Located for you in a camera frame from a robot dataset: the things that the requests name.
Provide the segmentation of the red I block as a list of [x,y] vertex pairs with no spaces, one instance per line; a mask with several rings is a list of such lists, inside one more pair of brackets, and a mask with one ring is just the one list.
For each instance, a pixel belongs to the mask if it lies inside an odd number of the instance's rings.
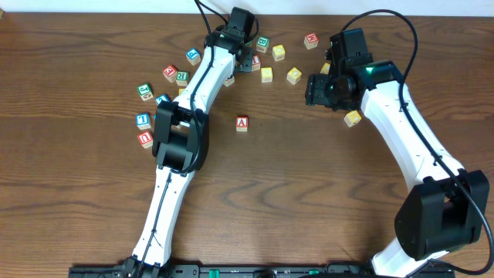
[[261,61],[259,55],[254,55],[252,57],[252,71],[260,70]]

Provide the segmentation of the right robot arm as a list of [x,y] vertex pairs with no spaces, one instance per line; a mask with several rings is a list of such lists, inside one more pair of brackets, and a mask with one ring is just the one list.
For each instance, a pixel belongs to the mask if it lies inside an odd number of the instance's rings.
[[328,73],[308,79],[306,104],[359,110],[398,163],[408,197],[394,218],[395,239],[371,260],[378,276],[406,277],[479,240],[489,181],[466,171],[442,146],[413,104],[390,60],[376,62],[362,29],[330,38]]

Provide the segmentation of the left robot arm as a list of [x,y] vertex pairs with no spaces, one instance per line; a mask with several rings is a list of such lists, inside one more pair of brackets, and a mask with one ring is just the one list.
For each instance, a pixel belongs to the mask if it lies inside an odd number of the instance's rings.
[[247,44],[258,31],[258,19],[234,7],[224,25],[208,30],[202,61],[184,92],[158,104],[152,145],[157,164],[154,194],[123,276],[156,277],[170,259],[184,194],[208,154],[208,112],[228,79],[250,72],[253,50]]

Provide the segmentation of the red A block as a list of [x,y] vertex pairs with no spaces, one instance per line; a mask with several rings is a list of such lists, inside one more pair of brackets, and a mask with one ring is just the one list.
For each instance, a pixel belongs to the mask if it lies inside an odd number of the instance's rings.
[[237,132],[246,132],[249,129],[249,118],[247,116],[236,117],[235,129]]

